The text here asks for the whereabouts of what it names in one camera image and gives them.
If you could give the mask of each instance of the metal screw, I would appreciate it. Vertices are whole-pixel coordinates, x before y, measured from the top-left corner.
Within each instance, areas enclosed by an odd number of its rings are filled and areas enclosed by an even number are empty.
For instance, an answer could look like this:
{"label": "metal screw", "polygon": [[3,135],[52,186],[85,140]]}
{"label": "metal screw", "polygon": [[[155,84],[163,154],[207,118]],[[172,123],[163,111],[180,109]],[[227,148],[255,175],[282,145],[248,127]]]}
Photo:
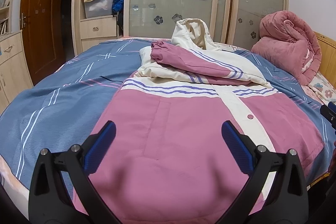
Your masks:
{"label": "metal screw", "polygon": [[80,150],[80,146],[78,144],[74,144],[73,146],[71,146],[71,151],[72,152],[77,152]]}
{"label": "metal screw", "polygon": [[264,146],[264,145],[258,145],[257,149],[261,153],[266,152],[266,150],[267,150],[266,146]]}
{"label": "metal screw", "polygon": [[46,149],[46,148],[43,148],[42,150],[41,150],[41,155],[46,155],[47,153],[48,153],[48,149]]}
{"label": "metal screw", "polygon": [[292,155],[292,156],[295,156],[297,154],[296,150],[295,149],[290,149],[289,150],[289,153]]}

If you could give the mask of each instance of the bookshelf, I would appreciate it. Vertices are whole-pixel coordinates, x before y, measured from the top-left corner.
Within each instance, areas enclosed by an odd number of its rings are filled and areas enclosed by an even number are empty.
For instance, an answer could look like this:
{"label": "bookshelf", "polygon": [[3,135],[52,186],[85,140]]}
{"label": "bookshelf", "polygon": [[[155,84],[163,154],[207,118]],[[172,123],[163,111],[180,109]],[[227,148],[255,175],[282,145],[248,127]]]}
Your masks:
{"label": "bookshelf", "polygon": [[11,33],[12,0],[0,0],[0,37]]}

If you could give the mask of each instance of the wooden headboard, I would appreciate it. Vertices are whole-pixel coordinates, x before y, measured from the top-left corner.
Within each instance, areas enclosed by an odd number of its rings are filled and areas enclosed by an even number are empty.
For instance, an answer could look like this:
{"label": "wooden headboard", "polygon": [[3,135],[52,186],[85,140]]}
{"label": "wooden headboard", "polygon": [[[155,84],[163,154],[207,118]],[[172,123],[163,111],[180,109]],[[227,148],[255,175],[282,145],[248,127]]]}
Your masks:
{"label": "wooden headboard", "polygon": [[320,73],[336,87],[336,41],[315,32],[322,51]]}

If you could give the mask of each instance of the drawer handle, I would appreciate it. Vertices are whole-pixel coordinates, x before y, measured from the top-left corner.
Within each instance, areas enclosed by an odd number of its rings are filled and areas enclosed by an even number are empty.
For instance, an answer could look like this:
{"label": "drawer handle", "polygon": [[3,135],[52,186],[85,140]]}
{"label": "drawer handle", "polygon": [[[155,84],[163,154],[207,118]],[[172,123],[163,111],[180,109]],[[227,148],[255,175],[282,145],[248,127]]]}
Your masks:
{"label": "drawer handle", "polygon": [[13,48],[13,45],[12,45],[12,46],[9,46],[8,48],[4,49],[3,51],[4,51],[4,52],[10,52],[12,48]]}

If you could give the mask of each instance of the blue gripper pad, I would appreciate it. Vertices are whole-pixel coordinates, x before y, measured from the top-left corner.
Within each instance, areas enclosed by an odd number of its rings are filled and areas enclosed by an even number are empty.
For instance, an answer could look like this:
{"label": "blue gripper pad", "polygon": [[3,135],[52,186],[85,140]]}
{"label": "blue gripper pad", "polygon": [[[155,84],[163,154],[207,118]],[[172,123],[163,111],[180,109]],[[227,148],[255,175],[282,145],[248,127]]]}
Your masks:
{"label": "blue gripper pad", "polygon": [[103,131],[98,133],[98,138],[84,157],[83,170],[87,175],[97,171],[116,136],[117,129],[114,122],[109,122],[103,129]]}
{"label": "blue gripper pad", "polygon": [[336,105],[333,102],[329,102],[328,107],[336,113]]}
{"label": "blue gripper pad", "polygon": [[238,164],[241,172],[250,176],[254,170],[253,156],[238,134],[240,135],[240,133],[229,121],[223,123],[222,137],[226,145],[230,149],[230,152]]}

